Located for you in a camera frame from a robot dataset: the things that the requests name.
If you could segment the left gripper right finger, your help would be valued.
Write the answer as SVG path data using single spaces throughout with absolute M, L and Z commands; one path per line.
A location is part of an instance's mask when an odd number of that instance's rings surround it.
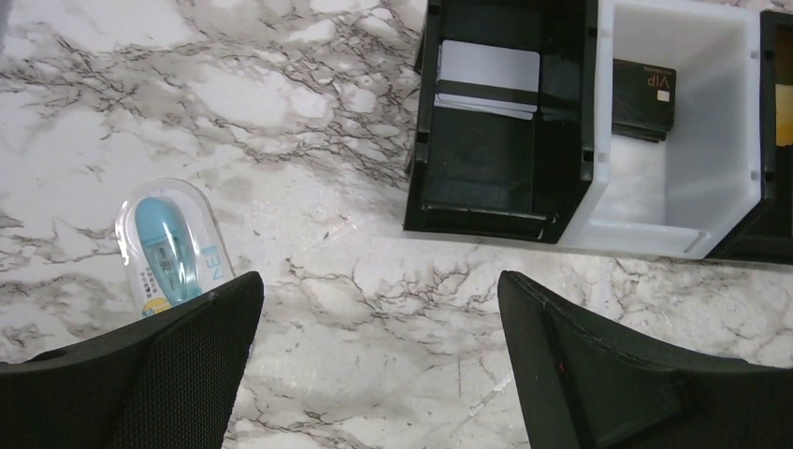
M 690 351 L 517 271 L 497 299 L 534 448 L 788 448 L 792 372 Z

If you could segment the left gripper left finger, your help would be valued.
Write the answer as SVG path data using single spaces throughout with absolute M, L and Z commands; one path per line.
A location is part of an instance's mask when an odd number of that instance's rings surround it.
M 5 448 L 219 448 L 260 320 L 251 271 L 175 308 L 1 367 Z

